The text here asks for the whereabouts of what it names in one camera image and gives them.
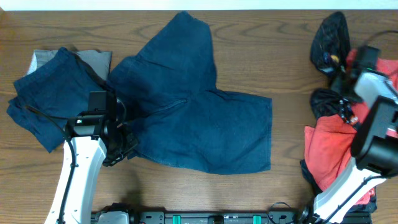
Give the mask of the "orange red t-shirt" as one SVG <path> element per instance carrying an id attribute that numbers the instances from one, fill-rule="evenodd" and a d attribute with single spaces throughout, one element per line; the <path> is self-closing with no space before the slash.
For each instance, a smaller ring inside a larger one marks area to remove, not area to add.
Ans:
<path id="1" fill-rule="evenodd" d="M 378 59 L 376 70 L 390 76 L 397 70 L 397 60 Z M 390 77 L 393 86 L 397 89 L 397 73 Z M 357 103 L 352 106 L 355 116 L 363 122 L 369 112 L 366 103 Z M 304 128 L 304 161 L 309 173 L 315 181 L 320 194 L 342 173 L 351 157 L 350 145 L 356 134 L 352 125 L 345 123 L 338 114 L 321 116 L 316 126 Z M 367 192 L 355 205 L 367 205 L 375 202 L 376 189 Z"/>

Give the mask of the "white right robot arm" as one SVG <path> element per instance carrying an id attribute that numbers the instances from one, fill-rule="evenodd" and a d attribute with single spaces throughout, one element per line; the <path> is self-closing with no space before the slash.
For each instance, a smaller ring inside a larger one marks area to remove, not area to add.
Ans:
<path id="1" fill-rule="evenodd" d="M 313 201 L 316 223 L 341 223 L 360 198 L 397 176 L 397 91 L 379 72 L 360 74 L 355 93 L 370 107 L 351 143 L 351 159 L 335 181 Z"/>

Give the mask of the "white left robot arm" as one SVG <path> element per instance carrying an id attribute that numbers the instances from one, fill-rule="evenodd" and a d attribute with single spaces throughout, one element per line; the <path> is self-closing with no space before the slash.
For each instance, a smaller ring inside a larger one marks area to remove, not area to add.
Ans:
<path id="1" fill-rule="evenodd" d="M 45 223 L 132 223 L 125 208 L 92 214 L 100 169 L 130 156 L 138 140 L 109 115 L 77 116 L 67 121 L 63 164 Z"/>

